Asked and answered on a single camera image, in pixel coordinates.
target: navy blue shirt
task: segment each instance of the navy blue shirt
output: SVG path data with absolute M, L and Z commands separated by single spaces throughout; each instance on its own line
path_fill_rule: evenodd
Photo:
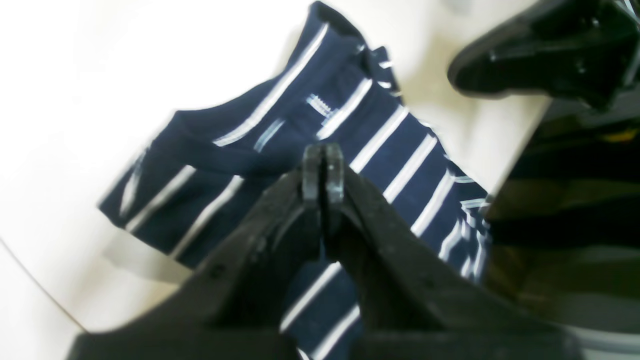
M 467 278 L 481 274 L 486 192 L 403 106 L 386 50 L 370 50 L 320 2 L 281 74 L 220 106 L 176 111 L 100 210 L 193 268 L 317 142 L 338 143 L 440 259 Z M 362 324 L 355 285 L 339 263 L 305 265 L 286 306 L 281 330 L 298 340 L 302 358 L 347 358 Z

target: white backdrop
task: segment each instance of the white backdrop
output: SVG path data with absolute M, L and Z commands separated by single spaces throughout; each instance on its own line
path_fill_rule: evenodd
M 408 107 L 489 191 L 544 97 L 469 99 L 453 56 L 534 0 L 333 0 L 387 46 Z M 177 109 L 211 107 L 276 74 L 309 0 L 20 0 L 0 4 L 0 238 L 89 330 L 116 327 L 188 271 L 96 204 Z

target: white surface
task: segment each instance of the white surface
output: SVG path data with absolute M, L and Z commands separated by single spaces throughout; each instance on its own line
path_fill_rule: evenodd
M 385 45 L 414 114 L 451 158 L 497 187 L 542 97 L 481 101 L 446 79 L 465 44 L 534 0 L 334 0 Z M 188 271 L 96 203 L 176 109 L 214 106 L 276 74 L 308 0 L 24 0 L 0 7 L 0 236 L 78 322 L 108 329 Z
M 62 360 L 80 328 L 0 243 L 0 359 Z

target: black machine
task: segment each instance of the black machine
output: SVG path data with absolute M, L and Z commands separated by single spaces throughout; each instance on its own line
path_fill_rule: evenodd
M 337 145 L 312 145 L 176 294 L 119 330 L 80 335 L 68 359 L 298 359 L 278 332 L 282 301 L 321 244 L 358 288 L 365 334 L 351 359 L 582 358 L 562 329 L 441 262 Z

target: striped shirt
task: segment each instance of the striped shirt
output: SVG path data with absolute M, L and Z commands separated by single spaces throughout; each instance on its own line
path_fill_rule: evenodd
M 281 74 L 223 105 L 176 111 L 99 207 L 195 267 L 317 142 L 338 143 L 440 259 L 462 276 L 480 275 L 486 192 L 403 106 L 386 50 L 370 50 L 320 2 Z M 307 263 L 285 306 L 280 328 L 298 340 L 303 359 L 345 359 L 362 332 L 355 285 L 339 263 Z

